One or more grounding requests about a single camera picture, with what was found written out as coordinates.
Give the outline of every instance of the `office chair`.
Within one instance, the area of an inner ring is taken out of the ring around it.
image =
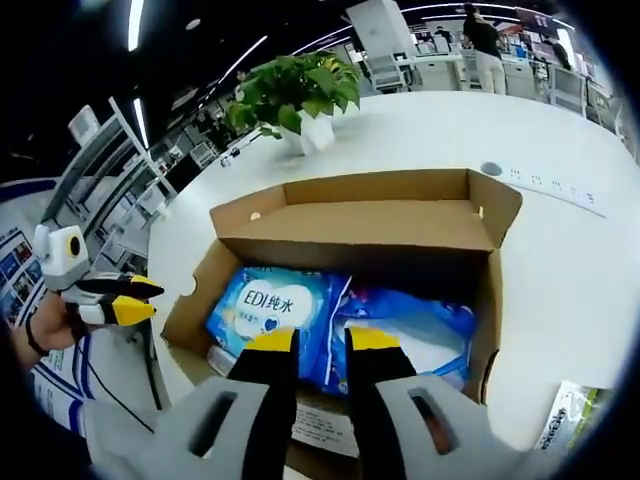
[[[464,61],[465,79],[460,80],[460,89],[463,91],[482,90],[480,85],[480,76],[478,75],[478,66],[476,65],[476,51],[462,50],[462,60]]]
[[[549,65],[549,103],[586,118],[586,87],[582,75]]]
[[[367,58],[364,62],[371,73],[371,83],[375,90],[396,90],[407,87],[405,74],[396,65],[393,55]]]

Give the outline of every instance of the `black shirt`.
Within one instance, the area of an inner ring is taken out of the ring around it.
[[[562,65],[562,68],[566,70],[571,70],[571,64],[569,63],[569,55],[567,54],[567,51],[564,49],[562,45],[560,45],[559,43],[553,43],[550,40],[545,40],[542,43],[546,43],[547,45],[550,45],[551,48],[553,48],[553,53],[558,59],[558,62],[560,62],[560,65]]]
[[[477,51],[502,58],[496,45],[499,38],[498,31],[488,23],[466,19],[463,33],[471,40]]]

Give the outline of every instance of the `cable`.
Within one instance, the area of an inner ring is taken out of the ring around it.
[[[80,353],[82,354],[82,356],[84,356],[84,351],[82,350],[82,348],[80,348],[80,345],[78,345],[78,350],[80,350]],[[127,413],[128,413],[129,415],[131,415],[133,418],[135,418],[135,419],[136,419],[136,421],[137,421],[140,425],[142,425],[144,428],[146,428],[147,430],[149,430],[151,433],[154,433],[153,429],[152,429],[149,425],[147,425],[146,423],[144,423],[144,422],[142,421],[142,419],[141,419],[138,415],[136,415],[135,413],[133,413],[133,411],[132,411],[129,407],[127,407],[124,403],[122,403],[122,402],[118,399],[118,397],[116,397],[113,393],[111,393],[111,390],[109,390],[109,389],[104,385],[104,383],[102,383],[102,380],[100,379],[100,376],[96,373],[95,369],[93,368],[93,365],[91,365],[91,361],[89,360],[89,358],[87,358],[87,364],[89,365],[89,370],[91,370],[91,373],[93,373],[93,375],[96,377],[96,380],[98,380],[98,383],[99,383],[99,384],[100,384],[100,386],[103,388],[103,390],[104,390],[105,392],[107,392],[107,393],[109,394],[109,396],[110,396],[111,398],[113,398],[113,399],[118,403],[118,405],[120,405],[122,408],[124,408],[124,409],[127,411]]]

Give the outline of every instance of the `person's hand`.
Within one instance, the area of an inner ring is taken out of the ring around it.
[[[53,292],[47,292],[31,317],[34,340],[43,350],[64,350],[75,343],[67,322],[65,303]]]

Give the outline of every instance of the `wrist strap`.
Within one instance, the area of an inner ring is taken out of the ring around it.
[[[24,329],[27,332],[27,340],[29,342],[29,346],[33,348],[33,350],[41,357],[46,357],[47,355],[49,355],[49,352],[38,345],[38,342],[36,342],[36,339],[33,337],[33,332],[31,331],[31,317],[29,317],[25,322]]]

